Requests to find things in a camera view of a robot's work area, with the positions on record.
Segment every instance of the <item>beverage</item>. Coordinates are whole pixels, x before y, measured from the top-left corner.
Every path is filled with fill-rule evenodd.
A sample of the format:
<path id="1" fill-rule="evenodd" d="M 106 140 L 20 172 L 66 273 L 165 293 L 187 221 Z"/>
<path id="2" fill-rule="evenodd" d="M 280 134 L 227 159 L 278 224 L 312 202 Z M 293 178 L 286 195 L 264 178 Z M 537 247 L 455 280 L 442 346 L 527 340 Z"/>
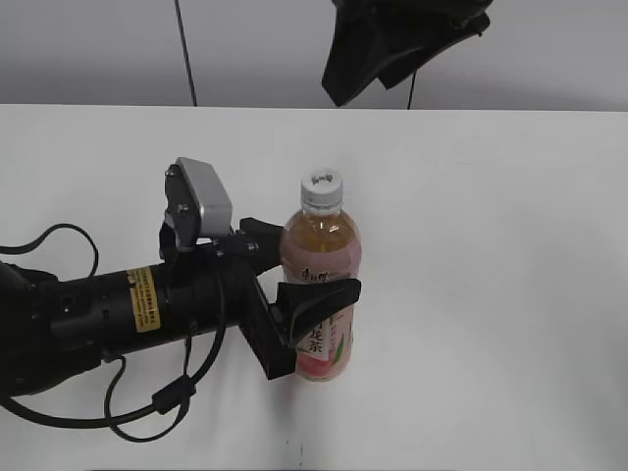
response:
<path id="1" fill-rule="evenodd" d="M 321 170 L 301 180 L 301 207 L 286 224 L 282 265 L 289 283 L 357 277 L 362 247 L 355 223 L 342 211 L 342 178 Z M 353 344 L 353 306 L 321 323 L 297 347 L 296 373 L 328 381 L 342 372 Z"/>

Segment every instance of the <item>white table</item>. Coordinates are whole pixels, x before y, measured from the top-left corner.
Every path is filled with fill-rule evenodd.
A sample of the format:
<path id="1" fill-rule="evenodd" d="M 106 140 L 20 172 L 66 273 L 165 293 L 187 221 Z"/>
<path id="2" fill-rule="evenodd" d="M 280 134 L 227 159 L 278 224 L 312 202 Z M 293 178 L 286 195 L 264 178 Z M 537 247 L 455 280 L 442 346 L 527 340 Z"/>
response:
<path id="1" fill-rule="evenodd" d="M 67 221 L 96 239 L 102 273 L 156 263 L 178 156 L 214 164 L 235 221 L 282 223 L 302 173 L 343 173 L 364 244 L 349 368 L 269 383 L 232 329 L 168 438 L 0 411 L 3 469 L 626 468 L 628 115 L 0 106 L 0 243 Z M 18 261 L 70 279 L 90 256 L 58 233 Z M 280 276 L 262 277 L 271 298 Z M 179 343 L 131 355 L 115 410 L 144 405 L 182 358 Z M 22 401 L 100 416 L 116 369 Z"/>

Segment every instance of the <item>screw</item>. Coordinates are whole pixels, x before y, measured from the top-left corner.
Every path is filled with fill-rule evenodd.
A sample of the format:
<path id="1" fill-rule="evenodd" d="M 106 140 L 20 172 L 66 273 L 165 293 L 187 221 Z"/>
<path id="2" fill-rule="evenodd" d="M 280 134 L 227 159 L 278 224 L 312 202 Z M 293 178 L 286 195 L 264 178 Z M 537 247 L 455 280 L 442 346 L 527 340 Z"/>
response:
<path id="1" fill-rule="evenodd" d="M 180 216 L 185 216 L 187 213 L 189 213 L 189 206 L 187 206 L 186 204 L 180 204 L 179 206 L 177 206 L 177 214 L 179 214 Z"/>

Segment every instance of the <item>bottle label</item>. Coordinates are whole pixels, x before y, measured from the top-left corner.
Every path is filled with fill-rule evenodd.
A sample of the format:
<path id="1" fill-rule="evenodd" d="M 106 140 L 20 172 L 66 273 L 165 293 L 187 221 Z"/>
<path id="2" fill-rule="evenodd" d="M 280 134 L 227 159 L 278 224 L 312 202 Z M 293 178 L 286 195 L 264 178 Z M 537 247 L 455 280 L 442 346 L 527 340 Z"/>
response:
<path id="1" fill-rule="evenodd" d="M 286 281 L 301 285 L 355 278 L 360 258 L 358 238 L 334 252 L 316 253 L 291 247 L 290 254 L 284 260 Z M 296 348 L 301 368 L 311 376 L 326 376 L 350 352 L 353 343 L 352 324 L 353 306 L 349 306 L 313 329 Z M 308 362 L 307 358 L 317 361 Z"/>

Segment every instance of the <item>black wire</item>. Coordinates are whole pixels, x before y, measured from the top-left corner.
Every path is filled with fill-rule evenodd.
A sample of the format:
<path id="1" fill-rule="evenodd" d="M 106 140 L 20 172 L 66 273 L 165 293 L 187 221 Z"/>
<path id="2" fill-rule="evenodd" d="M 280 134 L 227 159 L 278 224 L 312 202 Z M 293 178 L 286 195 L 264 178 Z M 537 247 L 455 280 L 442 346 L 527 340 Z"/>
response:
<path id="1" fill-rule="evenodd" d="M 223 281 L 220 278 L 220 273 L 218 273 L 218 269 L 214 270 L 214 276 L 216 278 L 216 284 L 218 286 L 218 292 L 219 292 L 219 297 L 220 297 L 220 314 L 219 314 L 219 321 L 218 321 L 219 326 L 218 326 L 218 330 L 216 331 L 216 336 L 214 337 L 212 347 L 210 348 L 209 353 L 207 354 L 207 358 L 205 358 L 205 361 L 203 361 L 198 371 L 190 379 L 193 385 L 196 385 L 200 380 L 203 379 L 203 377 L 207 374 L 209 369 L 212 367 L 212 365 L 216 361 L 218 352 L 223 346 L 225 332 L 227 331 L 227 312 L 226 312 L 226 306 L 225 306 L 225 292 L 224 292 L 224 287 L 223 287 Z M 185 339 L 185 360 L 183 361 L 183 376 L 184 377 L 187 376 L 187 367 L 189 366 L 189 357 L 191 355 L 191 349 L 192 349 L 192 339 L 191 337 L 187 337 Z M 120 437 L 121 439 L 126 440 L 127 442 L 134 443 L 134 444 L 146 444 L 149 442 L 155 442 L 165 437 L 166 435 L 170 434 L 185 418 L 185 415 L 187 414 L 189 410 L 190 395 L 188 393 L 182 394 L 182 401 L 179 405 L 179 412 L 177 413 L 177 417 L 175 418 L 175 421 L 172 423 L 172 425 L 168 427 L 166 430 L 164 430 L 163 432 L 157 435 L 154 435 L 152 437 L 145 437 L 145 438 L 134 437 L 133 435 L 129 435 L 128 433 L 120 429 L 120 427 L 118 427 L 115 423 L 111 421 L 112 420 L 111 398 L 113 396 L 116 385 L 118 384 L 118 382 L 120 382 L 120 379 L 125 374 L 125 370 L 127 369 L 127 359 L 124 356 L 117 355 L 115 359 L 120 360 L 122 364 L 121 364 L 120 370 L 118 370 L 118 373 L 116 373 L 116 376 L 114 376 L 113 380 L 111 381 L 109 388 L 107 388 L 107 392 L 105 393 L 105 403 L 104 403 L 105 419 L 110 422 L 109 428 L 111 429 L 111 431 L 114 434 L 116 434 L 118 437 Z"/>
<path id="2" fill-rule="evenodd" d="M 43 425 L 45 427 L 53 427 L 56 429 L 105 429 L 107 428 L 107 422 L 105 419 L 69 419 L 65 417 L 53 417 L 51 415 L 41 414 L 32 409 L 29 409 L 11 397 L 0 393 L 0 405 L 7 409 L 9 412 L 17 415 L 18 417 L 33 422 L 35 424 Z M 134 412 L 128 414 L 112 417 L 112 420 L 116 424 L 128 424 L 135 420 L 146 417 L 147 415 L 155 412 L 152 405 L 142 407 Z"/>
<path id="3" fill-rule="evenodd" d="M 414 84 L 416 83 L 416 73 L 412 74 L 412 84 L 410 85 L 410 96 L 408 97 L 408 110 L 412 109 L 412 98 L 414 98 Z"/>
<path id="4" fill-rule="evenodd" d="M 181 5 L 179 4 L 179 0 L 175 0 L 175 11 L 177 12 L 177 24 L 179 25 L 179 36 L 181 37 L 183 59 L 185 60 L 185 72 L 187 73 L 187 85 L 189 86 L 189 94 L 192 97 L 192 105 L 198 106 L 198 102 L 196 101 L 196 88 L 194 87 L 194 77 L 192 76 L 192 65 L 189 62 L 189 53 L 187 52 L 187 40 L 185 39 L 185 28 L 183 27 L 183 18 L 181 15 Z"/>
<path id="5" fill-rule="evenodd" d="M 218 356 L 218 352 L 220 351 L 221 346 L 223 346 L 223 340 L 225 339 L 225 332 L 227 331 L 227 309 L 225 306 L 225 290 L 223 287 L 223 281 L 220 278 L 220 273 L 218 273 L 218 268 L 214 269 L 214 277 L 216 278 L 216 284 L 218 285 L 218 292 L 220 297 L 220 313 L 218 318 L 218 329 L 216 330 L 216 336 L 214 337 L 214 342 L 212 343 L 212 347 L 207 354 L 207 358 L 200 365 L 198 371 L 192 376 L 192 382 L 196 385 L 203 377 L 207 374 L 209 369 L 216 361 L 216 357 Z"/>
<path id="6" fill-rule="evenodd" d="M 185 341 L 185 361 L 184 361 L 183 370 L 187 368 L 186 365 L 189 362 L 190 350 L 191 350 L 191 342 L 188 342 L 186 340 Z M 133 444 L 147 444 L 149 442 L 155 442 L 167 436 L 168 434 L 170 434 L 185 418 L 185 415 L 187 414 L 189 410 L 189 400 L 190 400 L 189 394 L 182 395 L 182 401 L 179 406 L 179 412 L 177 413 L 177 417 L 175 418 L 175 421 L 172 423 L 172 425 L 168 427 L 166 430 L 164 430 L 163 432 L 160 432 L 157 435 L 153 435 L 152 437 L 134 437 L 133 435 L 129 435 L 127 432 L 125 432 L 120 427 L 118 427 L 118 425 L 116 425 L 116 423 L 113 421 L 113 416 L 111 415 L 111 398 L 113 396 L 114 389 L 120 382 L 122 376 L 125 374 L 125 370 L 127 369 L 127 359 L 124 356 L 116 355 L 115 359 L 120 360 L 122 363 L 120 366 L 120 370 L 118 370 L 118 373 L 116 373 L 116 376 L 114 376 L 113 380 L 111 380 L 111 383 L 109 384 L 109 387 L 107 388 L 107 392 L 105 393 L 105 403 L 104 403 L 105 419 L 108 421 L 109 428 L 111 429 L 111 431 L 114 434 L 116 434 L 118 437 L 120 437 L 121 439 L 126 440 L 127 442 L 131 442 Z"/>
<path id="7" fill-rule="evenodd" d="M 98 261 L 100 259 L 100 255 L 98 254 L 98 247 L 96 247 L 96 244 L 84 229 L 80 228 L 79 226 L 75 226 L 74 224 L 55 224 L 54 226 L 46 229 L 44 233 L 36 238 L 33 242 L 25 243 L 24 245 L 19 245 L 16 247 L 0 245 L 0 253 L 4 255 L 24 255 L 25 253 L 33 252 L 35 248 L 41 245 L 41 243 L 48 238 L 48 236 L 50 236 L 55 231 L 59 231 L 60 229 L 70 229 L 71 231 L 76 231 L 87 239 L 89 245 L 91 245 L 91 248 L 94 252 L 94 261 L 91 264 L 91 270 L 89 271 L 88 275 L 90 278 L 93 277 L 96 274 L 96 270 L 98 270 Z"/>

